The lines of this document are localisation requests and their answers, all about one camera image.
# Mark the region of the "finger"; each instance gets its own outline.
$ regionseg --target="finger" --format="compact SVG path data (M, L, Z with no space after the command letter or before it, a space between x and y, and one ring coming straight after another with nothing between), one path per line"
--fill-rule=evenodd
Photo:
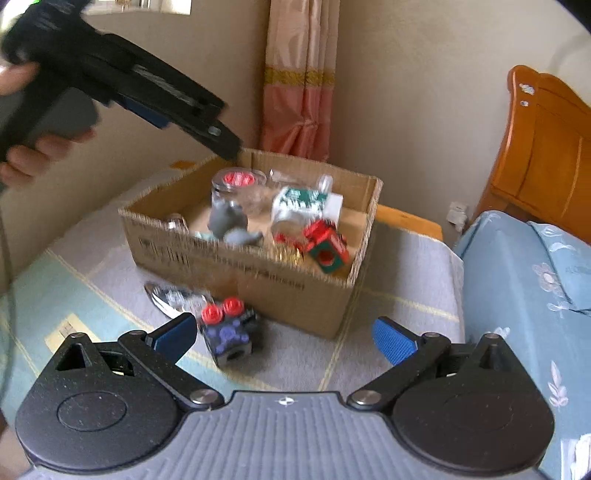
M44 135L37 140L35 148L52 160L61 160L70 153L72 142L56 135Z
M24 187L33 182L33 177L4 162L0 165L0 181L7 187Z
M83 134L80 134L80 135L72 138L72 141L74 143L85 143L85 142L92 140L94 137L96 137L96 132L93 129L89 129L86 132L84 132Z
M0 74L0 95L10 95L30 83L39 70L36 63L13 65Z
M51 165L47 155L22 145L11 147L6 158L11 166L32 177L45 173Z

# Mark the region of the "gray toy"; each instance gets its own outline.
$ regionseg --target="gray toy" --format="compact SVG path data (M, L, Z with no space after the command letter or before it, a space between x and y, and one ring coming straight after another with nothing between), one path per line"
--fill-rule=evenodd
M231 245L259 245L262 232L249 232L248 217L242 207L234 202L221 200L212 204L207 228L218 240Z

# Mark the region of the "headboard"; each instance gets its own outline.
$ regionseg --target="headboard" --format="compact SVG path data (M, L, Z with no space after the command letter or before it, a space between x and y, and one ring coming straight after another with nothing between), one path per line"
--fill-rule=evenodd
M590 243L591 108L562 80L523 65L508 88L505 137L473 220L501 210Z

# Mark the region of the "pink curtain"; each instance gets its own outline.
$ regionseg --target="pink curtain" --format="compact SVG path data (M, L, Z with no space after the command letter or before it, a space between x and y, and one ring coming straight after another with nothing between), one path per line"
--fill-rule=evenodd
M271 0L261 149L326 161L340 0Z

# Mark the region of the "pillow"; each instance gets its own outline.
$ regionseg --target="pillow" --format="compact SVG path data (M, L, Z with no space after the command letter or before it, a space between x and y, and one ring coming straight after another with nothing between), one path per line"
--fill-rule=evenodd
M557 226L528 223L545 245L572 310L591 310L591 247Z

